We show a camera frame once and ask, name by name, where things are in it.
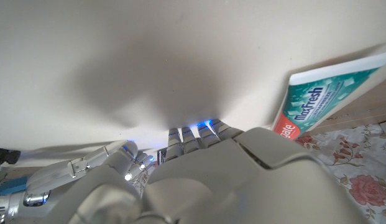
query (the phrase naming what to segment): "floral fabric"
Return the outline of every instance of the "floral fabric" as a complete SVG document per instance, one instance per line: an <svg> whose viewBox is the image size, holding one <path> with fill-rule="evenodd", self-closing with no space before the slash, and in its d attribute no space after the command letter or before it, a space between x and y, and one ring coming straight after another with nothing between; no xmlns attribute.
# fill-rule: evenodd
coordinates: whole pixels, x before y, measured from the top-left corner
<svg viewBox="0 0 386 224"><path fill-rule="evenodd" d="M323 161L371 223L386 223L386 135L361 126L296 140Z"/></svg>

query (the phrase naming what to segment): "teal toothpaste packaging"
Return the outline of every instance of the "teal toothpaste packaging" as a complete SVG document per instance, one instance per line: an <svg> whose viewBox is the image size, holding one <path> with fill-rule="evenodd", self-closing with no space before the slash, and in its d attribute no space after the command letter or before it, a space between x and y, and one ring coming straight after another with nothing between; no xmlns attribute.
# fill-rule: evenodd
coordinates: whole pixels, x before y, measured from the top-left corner
<svg viewBox="0 0 386 224"><path fill-rule="evenodd" d="M292 75L272 130L296 139L385 64L386 53Z"/></svg>

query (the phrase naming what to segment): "wooden surface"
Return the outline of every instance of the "wooden surface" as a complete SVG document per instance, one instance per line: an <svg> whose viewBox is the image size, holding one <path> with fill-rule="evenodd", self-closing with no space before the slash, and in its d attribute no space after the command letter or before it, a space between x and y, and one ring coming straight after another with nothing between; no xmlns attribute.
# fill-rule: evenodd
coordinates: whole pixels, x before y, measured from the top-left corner
<svg viewBox="0 0 386 224"><path fill-rule="evenodd" d="M325 133L383 121L386 121L386 80L304 135Z"/></svg>

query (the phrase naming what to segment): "robotic hand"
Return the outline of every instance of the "robotic hand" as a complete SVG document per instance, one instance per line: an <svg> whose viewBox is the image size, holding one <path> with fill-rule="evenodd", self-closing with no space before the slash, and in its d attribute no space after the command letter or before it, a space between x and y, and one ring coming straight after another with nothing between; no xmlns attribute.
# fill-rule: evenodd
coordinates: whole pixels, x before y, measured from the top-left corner
<svg viewBox="0 0 386 224"><path fill-rule="evenodd" d="M125 174L131 172L134 175L138 174L137 170L141 171L154 159L144 153L135 159L138 152L134 142L115 141L87 154L84 158L44 167L27 179L26 190L0 195L0 223L12 218L46 216L75 180L84 177L88 171L101 165L113 154L118 156L121 154L124 169L127 169Z"/></svg>
<svg viewBox="0 0 386 224"><path fill-rule="evenodd" d="M154 170L142 198L125 181L132 159L117 151L74 184L42 223L367 223L322 163L294 142L218 119L198 124L198 131L195 138L182 128L182 142L170 130L166 163Z"/></svg>

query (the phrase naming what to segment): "colgate logo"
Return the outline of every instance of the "colgate logo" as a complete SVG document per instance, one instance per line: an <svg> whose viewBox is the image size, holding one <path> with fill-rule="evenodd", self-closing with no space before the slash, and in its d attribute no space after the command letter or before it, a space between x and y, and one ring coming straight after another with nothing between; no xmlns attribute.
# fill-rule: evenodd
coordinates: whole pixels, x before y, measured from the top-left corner
<svg viewBox="0 0 386 224"><path fill-rule="evenodd" d="M285 117L283 113L278 117L273 131L289 140L295 140L300 134L299 127Z"/></svg>
<svg viewBox="0 0 386 224"><path fill-rule="evenodd" d="M291 138L291 133L294 129L295 127L292 125L289 125L289 124L285 125L285 127L282 128L281 136L286 138Z"/></svg>

